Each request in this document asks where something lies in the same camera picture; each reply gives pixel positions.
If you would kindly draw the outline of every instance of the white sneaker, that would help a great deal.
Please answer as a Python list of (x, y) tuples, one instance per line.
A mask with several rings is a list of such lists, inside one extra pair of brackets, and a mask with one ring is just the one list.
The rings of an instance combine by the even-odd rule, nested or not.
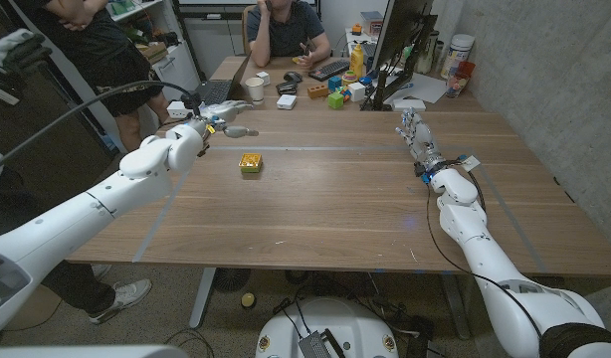
[(115, 289), (115, 302), (111, 305), (111, 307), (102, 312), (90, 314), (89, 321), (93, 324), (101, 324), (110, 320), (121, 310), (129, 308), (142, 301), (150, 291), (151, 287), (152, 284), (148, 278), (122, 286), (119, 285), (119, 282), (114, 284), (113, 289)]
[(112, 267), (113, 265), (91, 265), (91, 268), (94, 270), (94, 277), (97, 280), (104, 277), (104, 275), (107, 274)]

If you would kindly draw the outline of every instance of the small yellow cube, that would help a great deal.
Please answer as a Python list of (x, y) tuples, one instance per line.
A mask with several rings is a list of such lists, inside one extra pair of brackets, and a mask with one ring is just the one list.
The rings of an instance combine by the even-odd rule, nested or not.
[(244, 153), (239, 168), (242, 173), (259, 173), (262, 167), (262, 155), (259, 153)]

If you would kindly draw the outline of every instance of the black shorts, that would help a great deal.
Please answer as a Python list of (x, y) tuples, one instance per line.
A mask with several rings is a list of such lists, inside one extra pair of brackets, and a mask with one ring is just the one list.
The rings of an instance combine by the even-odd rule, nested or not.
[[(82, 75), (96, 94), (135, 81), (159, 81), (148, 60), (133, 44), (129, 44), (124, 51), (108, 59), (105, 65), (97, 66), (95, 71)], [(112, 116), (119, 116), (137, 110), (161, 92), (162, 86), (153, 86), (114, 94), (103, 99), (102, 103)]]

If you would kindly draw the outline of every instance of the yellow bottle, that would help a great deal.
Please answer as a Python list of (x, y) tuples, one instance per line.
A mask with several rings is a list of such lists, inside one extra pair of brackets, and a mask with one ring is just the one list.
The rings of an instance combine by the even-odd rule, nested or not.
[(357, 78), (363, 77), (363, 50), (360, 44), (354, 46), (354, 50), (349, 59), (349, 69), (354, 71)]

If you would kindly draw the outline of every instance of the computer mouse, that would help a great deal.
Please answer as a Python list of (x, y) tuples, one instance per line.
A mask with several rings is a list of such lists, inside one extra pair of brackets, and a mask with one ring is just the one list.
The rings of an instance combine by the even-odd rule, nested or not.
[(288, 71), (284, 75), (284, 80), (299, 83), (304, 80), (304, 77), (294, 71)]

